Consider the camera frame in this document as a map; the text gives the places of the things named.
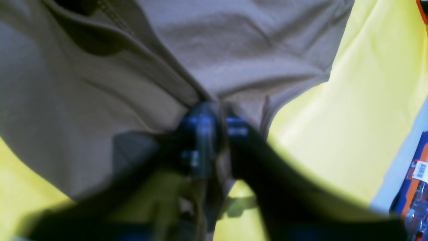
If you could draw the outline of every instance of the yellow fabric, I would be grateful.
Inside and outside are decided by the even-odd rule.
[[[24,165],[0,139],[0,241],[10,240],[27,215],[70,199]]]
[[[415,1],[356,0],[329,82],[278,112],[269,143],[310,179],[368,207],[428,94],[426,45]],[[241,181],[230,194],[252,195]],[[22,217],[63,202],[0,140],[0,241]],[[258,209],[224,214],[214,240],[267,240]]]

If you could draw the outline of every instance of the barcode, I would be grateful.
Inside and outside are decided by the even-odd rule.
[[[427,169],[426,163],[421,163],[421,166],[419,167],[418,174],[416,175],[418,178],[422,178],[425,174],[425,170]]]

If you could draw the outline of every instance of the black plastic part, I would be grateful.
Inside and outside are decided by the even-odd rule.
[[[229,114],[232,172],[255,192],[272,241],[406,240],[400,220],[341,223],[314,209],[301,192],[321,192],[288,166],[244,120]]]

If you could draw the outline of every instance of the barcode label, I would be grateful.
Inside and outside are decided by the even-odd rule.
[[[412,177],[415,179],[419,179],[424,182],[428,182],[428,175],[425,174],[428,163],[423,161],[418,161],[415,166],[415,171],[412,174]]]

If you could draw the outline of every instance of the stitched seam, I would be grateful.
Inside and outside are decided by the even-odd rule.
[[[119,14],[116,13],[112,6],[110,6],[103,0],[98,0],[97,4],[100,7],[101,11],[103,11],[119,28],[125,30],[134,37],[137,36],[135,32],[132,31],[132,29],[128,26],[128,24],[122,18],[119,17]]]

